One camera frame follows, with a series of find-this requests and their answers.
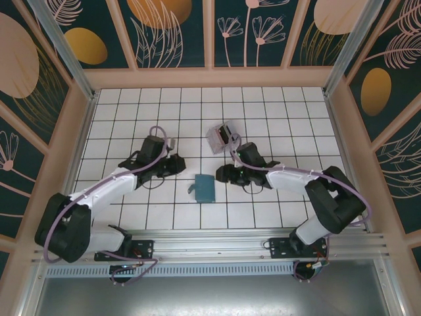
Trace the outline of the striped credit card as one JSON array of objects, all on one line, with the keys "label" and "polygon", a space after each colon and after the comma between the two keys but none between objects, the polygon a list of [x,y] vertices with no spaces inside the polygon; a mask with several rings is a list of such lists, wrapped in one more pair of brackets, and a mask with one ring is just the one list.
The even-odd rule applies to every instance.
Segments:
[{"label": "striped credit card", "polygon": [[225,143],[228,144],[230,142],[230,138],[232,136],[232,132],[230,130],[230,127],[226,124],[223,124],[218,129],[219,137],[220,139]]}]

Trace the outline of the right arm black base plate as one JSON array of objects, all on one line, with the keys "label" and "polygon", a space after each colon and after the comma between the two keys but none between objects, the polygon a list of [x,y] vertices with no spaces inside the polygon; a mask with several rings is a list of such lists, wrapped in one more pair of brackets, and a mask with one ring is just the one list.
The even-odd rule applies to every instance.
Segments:
[{"label": "right arm black base plate", "polygon": [[268,250],[272,259],[302,259],[317,258],[327,256],[328,246],[325,238],[321,238],[315,243],[296,251],[290,244],[289,238],[270,238],[268,240]]}]

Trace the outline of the grey metal sheet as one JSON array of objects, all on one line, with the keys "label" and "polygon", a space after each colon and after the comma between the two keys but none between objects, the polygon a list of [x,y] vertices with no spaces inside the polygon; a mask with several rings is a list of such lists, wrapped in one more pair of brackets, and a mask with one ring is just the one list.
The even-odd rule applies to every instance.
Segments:
[{"label": "grey metal sheet", "polygon": [[290,276],[157,277],[127,287],[102,278],[46,281],[35,316],[390,316],[377,284]]}]

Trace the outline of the aluminium frame post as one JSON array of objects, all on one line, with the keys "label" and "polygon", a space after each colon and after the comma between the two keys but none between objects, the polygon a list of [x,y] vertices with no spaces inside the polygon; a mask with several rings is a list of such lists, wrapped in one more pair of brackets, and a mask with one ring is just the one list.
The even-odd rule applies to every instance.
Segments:
[{"label": "aluminium frame post", "polygon": [[351,60],[370,30],[371,25],[381,11],[383,3],[384,0],[368,0],[363,7],[324,85],[323,91],[326,99],[334,93]]},{"label": "aluminium frame post", "polygon": [[55,44],[59,55],[62,57],[65,65],[72,73],[76,83],[81,88],[83,94],[92,101],[95,97],[95,90],[89,83],[83,68],[73,54],[62,30],[55,22],[47,4],[44,0],[27,0],[33,12],[37,15],[41,25],[49,36],[50,40]]}]

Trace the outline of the aluminium mounting rail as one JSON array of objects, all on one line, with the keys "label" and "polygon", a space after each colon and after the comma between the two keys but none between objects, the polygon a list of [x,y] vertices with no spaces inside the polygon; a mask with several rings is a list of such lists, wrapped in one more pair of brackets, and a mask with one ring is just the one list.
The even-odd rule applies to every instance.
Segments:
[{"label": "aluminium mounting rail", "polygon": [[[135,240],[153,240],[153,257],[161,263],[235,263],[270,261],[265,241],[288,237],[288,228],[200,230],[133,230]],[[330,236],[330,261],[388,259],[389,250],[380,233],[345,229]]]}]

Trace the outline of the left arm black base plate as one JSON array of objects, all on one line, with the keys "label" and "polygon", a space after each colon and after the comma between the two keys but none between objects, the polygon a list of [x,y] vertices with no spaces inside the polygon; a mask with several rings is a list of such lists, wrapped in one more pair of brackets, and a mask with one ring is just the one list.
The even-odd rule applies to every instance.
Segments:
[{"label": "left arm black base plate", "polygon": [[[132,240],[130,242],[123,242],[121,247],[117,251],[112,251],[113,255],[119,257],[128,257],[137,261],[138,259],[150,259],[154,252],[154,241],[153,240]],[[103,252],[97,252],[94,255],[94,261],[118,261],[119,258],[104,254]]]}]

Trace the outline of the blue card holder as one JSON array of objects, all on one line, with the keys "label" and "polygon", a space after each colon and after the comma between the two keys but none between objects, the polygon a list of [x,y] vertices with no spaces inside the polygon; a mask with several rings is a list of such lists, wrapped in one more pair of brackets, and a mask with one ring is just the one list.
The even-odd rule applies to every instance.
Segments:
[{"label": "blue card holder", "polygon": [[188,194],[194,193],[197,203],[214,203],[216,201],[215,179],[213,175],[196,174],[194,183],[187,189]]}]

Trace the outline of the clear acrylic card box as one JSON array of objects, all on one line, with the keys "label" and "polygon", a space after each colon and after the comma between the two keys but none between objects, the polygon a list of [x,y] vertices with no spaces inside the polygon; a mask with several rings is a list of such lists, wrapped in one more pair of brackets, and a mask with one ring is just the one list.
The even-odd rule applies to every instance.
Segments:
[{"label": "clear acrylic card box", "polygon": [[206,139],[208,141],[208,144],[210,146],[210,149],[214,155],[218,155],[221,153],[224,153],[226,150],[229,150],[229,143],[225,144],[219,137],[218,129],[223,125],[226,124],[230,127],[230,130],[232,132],[232,136],[230,138],[230,142],[233,142],[234,144],[237,142],[237,137],[235,137],[236,129],[234,126],[234,123],[229,120],[226,122],[223,122],[222,124],[216,125],[211,127],[208,132],[206,133]]}]

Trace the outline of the aluminium side rail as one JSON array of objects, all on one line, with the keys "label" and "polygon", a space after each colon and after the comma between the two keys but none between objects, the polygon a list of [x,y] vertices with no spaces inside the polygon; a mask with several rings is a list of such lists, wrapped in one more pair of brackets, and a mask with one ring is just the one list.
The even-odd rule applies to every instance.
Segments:
[{"label": "aluminium side rail", "polygon": [[[347,178],[349,179],[351,184],[355,187],[355,189],[358,190],[360,193],[362,193],[360,190],[359,182],[357,180],[357,175],[355,173],[353,164],[351,162],[350,151],[348,150],[347,144],[345,142],[345,135],[342,131],[342,128],[339,125],[339,119],[337,118],[337,115],[335,113],[334,106],[332,105],[330,98],[326,95],[325,92],[323,92],[323,95],[324,95],[324,101],[326,103],[326,107],[330,116],[330,120],[332,123],[332,128],[334,130],[335,138],[337,140],[337,145],[338,145],[341,159],[343,162],[343,166],[345,169],[345,174],[347,175]],[[367,209],[365,209],[362,215],[359,215],[357,217],[357,221],[353,221],[349,226],[361,227],[363,230],[370,231],[370,224],[367,223],[368,216],[369,216],[369,212]]]},{"label": "aluminium side rail", "polygon": [[55,126],[45,173],[46,194],[44,203],[56,193],[69,193],[80,160],[81,142],[91,99],[73,89],[68,93]]}]

